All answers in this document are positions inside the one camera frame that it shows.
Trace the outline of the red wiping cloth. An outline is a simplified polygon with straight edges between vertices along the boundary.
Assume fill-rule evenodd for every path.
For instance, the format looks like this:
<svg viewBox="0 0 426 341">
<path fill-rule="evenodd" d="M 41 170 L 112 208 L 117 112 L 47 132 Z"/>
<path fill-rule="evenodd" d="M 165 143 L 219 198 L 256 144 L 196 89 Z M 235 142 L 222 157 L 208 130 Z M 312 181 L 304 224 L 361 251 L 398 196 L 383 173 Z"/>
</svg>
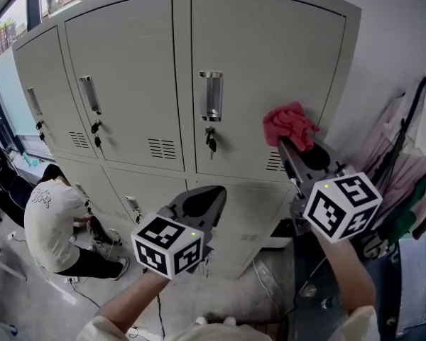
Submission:
<svg viewBox="0 0 426 341">
<path fill-rule="evenodd" d="M 299 102 L 273 109 L 263 118 L 266 143 L 277 147 L 280 137 L 289 138 L 298 151 L 308 152 L 314 148 L 313 134 L 320 131 L 310 119 Z"/>
</svg>

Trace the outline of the dark box with white front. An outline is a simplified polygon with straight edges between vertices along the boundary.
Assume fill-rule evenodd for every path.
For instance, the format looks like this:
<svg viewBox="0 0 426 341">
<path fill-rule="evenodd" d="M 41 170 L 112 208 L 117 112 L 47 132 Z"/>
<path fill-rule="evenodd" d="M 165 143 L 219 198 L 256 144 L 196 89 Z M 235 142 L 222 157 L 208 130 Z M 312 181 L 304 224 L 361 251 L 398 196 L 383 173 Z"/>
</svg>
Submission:
<svg viewBox="0 0 426 341">
<path fill-rule="evenodd" d="M 284 249 L 295 236 L 295 228 L 290 218 L 279 221 L 269 238 L 264 242 L 265 249 Z"/>
</svg>

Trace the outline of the black office chair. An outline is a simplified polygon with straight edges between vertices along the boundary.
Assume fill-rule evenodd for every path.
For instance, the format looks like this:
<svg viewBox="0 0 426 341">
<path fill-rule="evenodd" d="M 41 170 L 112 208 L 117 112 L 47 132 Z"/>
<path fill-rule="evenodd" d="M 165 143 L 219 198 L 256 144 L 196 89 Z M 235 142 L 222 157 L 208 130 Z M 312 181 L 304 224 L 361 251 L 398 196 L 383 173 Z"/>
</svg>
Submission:
<svg viewBox="0 0 426 341">
<path fill-rule="evenodd" d="M 0 147 L 0 208 L 21 228 L 24 228 L 24 209 L 11 196 L 11 187 L 19 173 L 9 156 Z"/>
</svg>

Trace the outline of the blue grey metal bin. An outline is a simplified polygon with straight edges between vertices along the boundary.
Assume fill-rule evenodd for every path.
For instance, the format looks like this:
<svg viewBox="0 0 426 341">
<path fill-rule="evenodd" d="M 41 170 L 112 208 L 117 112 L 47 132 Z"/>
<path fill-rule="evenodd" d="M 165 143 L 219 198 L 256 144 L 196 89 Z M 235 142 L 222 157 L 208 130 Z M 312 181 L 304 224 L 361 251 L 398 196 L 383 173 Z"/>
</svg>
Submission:
<svg viewBox="0 0 426 341">
<path fill-rule="evenodd" d="M 401 297 L 397 338 L 426 340 L 426 233 L 399 241 Z"/>
</svg>

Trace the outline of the person's right forearm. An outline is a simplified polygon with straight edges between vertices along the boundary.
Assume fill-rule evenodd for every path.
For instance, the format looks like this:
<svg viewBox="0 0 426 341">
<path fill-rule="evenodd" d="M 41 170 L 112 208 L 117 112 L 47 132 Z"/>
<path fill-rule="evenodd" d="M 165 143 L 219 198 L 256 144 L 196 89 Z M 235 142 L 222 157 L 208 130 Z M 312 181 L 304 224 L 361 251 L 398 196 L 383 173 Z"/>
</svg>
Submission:
<svg viewBox="0 0 426 341">
<path fill-rule="evenodd" d="M 331 243 L 312 228 L 336 278 L 339 293 L 348 314 L 364 307 L 374 307 L 376 287 L 348 239 Z"/>
</svg>

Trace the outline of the white black patterned bag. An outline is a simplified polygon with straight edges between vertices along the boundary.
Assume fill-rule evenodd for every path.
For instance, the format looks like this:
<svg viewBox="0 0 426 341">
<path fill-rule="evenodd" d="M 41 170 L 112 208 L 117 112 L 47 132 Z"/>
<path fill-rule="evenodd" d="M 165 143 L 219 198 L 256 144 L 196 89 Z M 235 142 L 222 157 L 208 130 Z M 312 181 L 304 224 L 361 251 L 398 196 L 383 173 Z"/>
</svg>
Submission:
<svg viewBox="0 0 426 341">
<path fill-rule="evenodd" d="M 364 237 L 361 240 L 362 255 L 365 259 L 376 260 L 395 249 L 387 239 L 381 239 L 377 233 Z"/>
</svg>

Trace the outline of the clear plastic sheet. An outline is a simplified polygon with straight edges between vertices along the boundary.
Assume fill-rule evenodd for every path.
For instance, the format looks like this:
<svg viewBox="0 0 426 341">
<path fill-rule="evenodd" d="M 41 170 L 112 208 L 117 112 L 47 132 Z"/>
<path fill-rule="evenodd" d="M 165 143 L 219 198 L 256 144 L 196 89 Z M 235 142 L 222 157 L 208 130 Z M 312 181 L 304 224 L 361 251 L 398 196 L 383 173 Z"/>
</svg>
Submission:
<svg viewBox="0 0 426 341">
<path fill-rule="evenodd" d="M 276 315 L 281 320 L 288 317 L 292 309 L 287 307 L 288 294 L 285 292 L 283 282 L 278 280 L 276 272 L 264 260 L 253 259 L 251 264 L 258 283 L 275 309 Z"/>
</svg>

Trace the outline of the beige metal locker cabinet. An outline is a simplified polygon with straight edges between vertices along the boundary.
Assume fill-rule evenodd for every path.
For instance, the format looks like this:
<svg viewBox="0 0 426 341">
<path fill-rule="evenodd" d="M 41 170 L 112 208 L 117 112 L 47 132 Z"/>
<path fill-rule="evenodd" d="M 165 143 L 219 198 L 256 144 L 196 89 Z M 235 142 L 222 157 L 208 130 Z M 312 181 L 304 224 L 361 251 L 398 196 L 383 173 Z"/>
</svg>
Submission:
<svg viewBox="0 0 426 341">
<path fill-rule="evenodd" d="M 344 0 L 293 0 L 346 19 L 334 78 L 318 122 L 328 130 L 354 56 L 361 9 Z M 227 203 L 207 273 L 238 278 L 265 238 L 288 216 L 295 194 L 278 151 L 268 169 L 282 181 L 197 171 L 195 122 L 222 118 L 222 74 L 206 72 L 196 107 L 192 0 L 90 0 L 50 18 L 13 45 L 18 76 L 57 164 L 107 229 L 131 248 L 131 228 L 183 190 L 222 185 Z M 92 125 L 100 120 L 94 144 Z M 168 141 L 174 159 L 153 158 L 149 141 Z M 130 198 L 142 208 L 131 209 Z"/>
</svg>

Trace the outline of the set of black locker keys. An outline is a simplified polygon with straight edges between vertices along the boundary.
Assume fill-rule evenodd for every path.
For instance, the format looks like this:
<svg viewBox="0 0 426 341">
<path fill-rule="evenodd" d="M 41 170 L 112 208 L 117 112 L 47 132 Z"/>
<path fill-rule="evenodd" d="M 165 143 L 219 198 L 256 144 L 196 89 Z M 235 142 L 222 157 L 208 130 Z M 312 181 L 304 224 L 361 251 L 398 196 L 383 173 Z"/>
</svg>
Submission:
<svg viewBox="0 0 426 341">
<path fill-rule="evenodd" d="M 38 133 L 40 135 L 40 140 L 43 141 L 45 138 L 45 135 L 41 131 L 42 127 L 44 125 L 44 121 L 38 121 L 36 124 L 36 129 L 38 130 Z M 102 125 L 102 122 L 100 120 L 96 120 L 95 123 L 92 125 L 92 133 L 94 136 L 94 144 L 97 148 L 102 151 L 102 141 L 100 137 L 97 135 L 98 128 Z M 205 129 L 206 133 L 206 145 L 209 147 L 210 150 L 210 158 L 213 158 L 214 153 L 217 150 L 217 143 L 214 138 L 215 134 L 215 128 L 209 126 Z M 175 152 L 170 151 L 170 148 L 167 146 L 168 141 L 157 141 L 155 139 L 151 139 L 149 141 L 149 148 L 151 150 L 151 156 L 153 158 L 167 158 L 167 159 L 174 159 L 175 158 Z M 142 215 L 142 208 L 138 206 L 138 203 L 135 200 L 132 200 L 130 198 L 126 199 L 129 202 L 129 205 L 131 209 L 140 217 Z"/>
</svg>

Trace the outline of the grey metal locker door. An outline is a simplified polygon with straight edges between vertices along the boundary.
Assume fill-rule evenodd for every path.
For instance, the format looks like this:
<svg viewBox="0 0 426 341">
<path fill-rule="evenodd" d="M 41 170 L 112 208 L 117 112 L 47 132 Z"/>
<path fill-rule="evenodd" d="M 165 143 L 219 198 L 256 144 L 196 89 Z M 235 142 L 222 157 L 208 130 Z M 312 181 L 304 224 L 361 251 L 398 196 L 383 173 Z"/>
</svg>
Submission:
<svg viewBox="0 0 426 341">
<path fill-rule="evenodd" d="M 327 101 L 346 19 L 293 0 L 192 0 L 192 69 L 196 107 L 207 96 L 206 72 L 222 74 L 217 150 L 206 145 L 207 123 L 195 122 L 197 171 L 282 181 L 268 169 L 271 148 L 262 121 L 298 102 L 318 122 Z"/>
</svg>

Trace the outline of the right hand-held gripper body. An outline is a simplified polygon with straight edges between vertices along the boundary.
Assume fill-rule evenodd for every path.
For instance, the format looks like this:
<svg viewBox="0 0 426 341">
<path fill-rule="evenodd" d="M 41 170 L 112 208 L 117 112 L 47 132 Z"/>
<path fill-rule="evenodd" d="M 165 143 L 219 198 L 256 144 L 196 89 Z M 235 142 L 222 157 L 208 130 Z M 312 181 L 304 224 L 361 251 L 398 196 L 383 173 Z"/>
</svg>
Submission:
<svg viewBox="0 0 426 341">
<path fill-rule="evenodd" d="M 330 242 L 348 239 L 366 229 L 383 202 L 365 173 L 328 175 L 300 185 L 290 204 L 293 219 L 304 219 Z"/>
</svg>

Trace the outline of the person's left forearm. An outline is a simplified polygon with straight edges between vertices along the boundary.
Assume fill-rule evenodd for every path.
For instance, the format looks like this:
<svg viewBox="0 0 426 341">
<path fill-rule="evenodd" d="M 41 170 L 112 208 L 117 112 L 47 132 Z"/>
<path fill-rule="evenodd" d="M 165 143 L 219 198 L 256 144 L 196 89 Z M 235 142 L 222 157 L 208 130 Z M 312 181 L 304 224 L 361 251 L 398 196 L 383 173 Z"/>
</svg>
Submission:
<svg viewBox="0 0 426 341">
<path fill-rule="evenodd" d="M 126 332 L 169 282 L 168 278 L 147 271 L 100 307 L 95 316 L 106 318 Z"/>
</svg>

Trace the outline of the white and black appliance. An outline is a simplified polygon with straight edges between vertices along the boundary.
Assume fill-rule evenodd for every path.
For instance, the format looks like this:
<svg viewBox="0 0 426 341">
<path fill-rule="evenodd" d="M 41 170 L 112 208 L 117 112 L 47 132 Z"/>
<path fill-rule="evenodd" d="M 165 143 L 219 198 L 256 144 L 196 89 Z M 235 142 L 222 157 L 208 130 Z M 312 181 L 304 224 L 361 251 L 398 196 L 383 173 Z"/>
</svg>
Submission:
<svg viewBox="0 0 426 341">
<path fill-rule="evenodd" d="M 96 247 L 109 249 L 113 246 L 121 246 L 121 237 L 114 232 L 108 233 L 96 217 L 90 217 L 87 221 L 87 231 Z"/>
</svg>

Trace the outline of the brown wooden slatted platform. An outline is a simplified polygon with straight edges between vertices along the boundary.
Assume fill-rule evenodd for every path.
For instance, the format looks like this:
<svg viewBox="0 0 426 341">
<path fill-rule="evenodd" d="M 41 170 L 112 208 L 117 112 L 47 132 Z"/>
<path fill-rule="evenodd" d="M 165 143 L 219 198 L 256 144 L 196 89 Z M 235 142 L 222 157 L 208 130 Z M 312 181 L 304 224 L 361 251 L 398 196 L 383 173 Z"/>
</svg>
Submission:
<svg viewBox="0 0 426 341">
<path fill-rule="evenodd" d="M 288 341 L 290 322 L 282 320 L 279 323 L 255 323 L 254 329 L 266 334 L 272 341 Z"/>
</svg>

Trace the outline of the person's cream shirt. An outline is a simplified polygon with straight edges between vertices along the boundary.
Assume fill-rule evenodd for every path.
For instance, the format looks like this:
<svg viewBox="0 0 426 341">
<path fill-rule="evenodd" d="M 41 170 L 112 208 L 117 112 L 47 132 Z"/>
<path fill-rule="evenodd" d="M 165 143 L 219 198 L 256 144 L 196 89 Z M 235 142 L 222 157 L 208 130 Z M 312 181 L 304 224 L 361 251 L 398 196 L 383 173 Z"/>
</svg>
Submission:
<svg viewBox="0 0 426 341">
<path fill-rule="evenodd" d="M 376 311 L 371 306 L 356 309 L 327 341 L 380 341 Z M 76 341 L 129 341 L 110 320 L 97 316 L 87 323 Z M 194 325 L 164 341 L 272 341 L 265 333 L 248 325 L 223 323 Z"/>
</svg>

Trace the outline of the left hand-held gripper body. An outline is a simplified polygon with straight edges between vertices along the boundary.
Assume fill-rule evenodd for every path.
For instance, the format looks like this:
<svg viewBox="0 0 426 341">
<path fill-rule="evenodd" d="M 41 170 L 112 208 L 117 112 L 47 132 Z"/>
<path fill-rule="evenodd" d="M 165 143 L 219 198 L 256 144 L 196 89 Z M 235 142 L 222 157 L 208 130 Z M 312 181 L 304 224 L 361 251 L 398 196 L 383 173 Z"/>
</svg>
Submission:
<svg viewBox="0 0 426 341">
<path fill-rule="evenodd" d="M 193 227 L 168 206 L 149 212 L 131 233 L 136 260 L 168 279 L 184 271 L 193 273 L 212 252 L 208 245 L 212 229 Z"/>
</svg>

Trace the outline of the dark framed glass window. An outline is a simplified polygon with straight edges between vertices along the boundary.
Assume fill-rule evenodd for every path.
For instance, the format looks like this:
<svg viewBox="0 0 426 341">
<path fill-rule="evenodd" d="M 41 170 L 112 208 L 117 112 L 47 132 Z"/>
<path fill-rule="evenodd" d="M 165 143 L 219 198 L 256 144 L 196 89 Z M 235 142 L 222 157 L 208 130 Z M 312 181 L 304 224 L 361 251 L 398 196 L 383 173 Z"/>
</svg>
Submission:
<svg viewBox="0 0 426 341">
<path fill-rule="evenodd" d="M 11 46 L 43 21 L 82 0 L 0 0 L 0 129 L 2 143 L 25 156 L 51 158 L 38 137 L 18 78 Z"/>
</svg>

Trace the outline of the green hanging garment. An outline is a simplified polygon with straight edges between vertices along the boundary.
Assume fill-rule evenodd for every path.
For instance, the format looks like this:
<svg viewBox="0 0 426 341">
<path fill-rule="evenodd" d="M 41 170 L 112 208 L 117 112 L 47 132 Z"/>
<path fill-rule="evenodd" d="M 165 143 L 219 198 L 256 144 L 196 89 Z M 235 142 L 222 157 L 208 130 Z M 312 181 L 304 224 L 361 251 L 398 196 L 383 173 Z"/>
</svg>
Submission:
<svg viewBox="0 0 426 341">
<path fill-rule="evenodd" d="M 384 237 L 389 246 L 395 244 L 415 224 L 416 216 L 413 208 L 423 199 L 425 193 L 426 174 L 416 182 L 413 191 L 398 203 L 385 218 L 384 225 L 386 230 Z"/>
</svg>

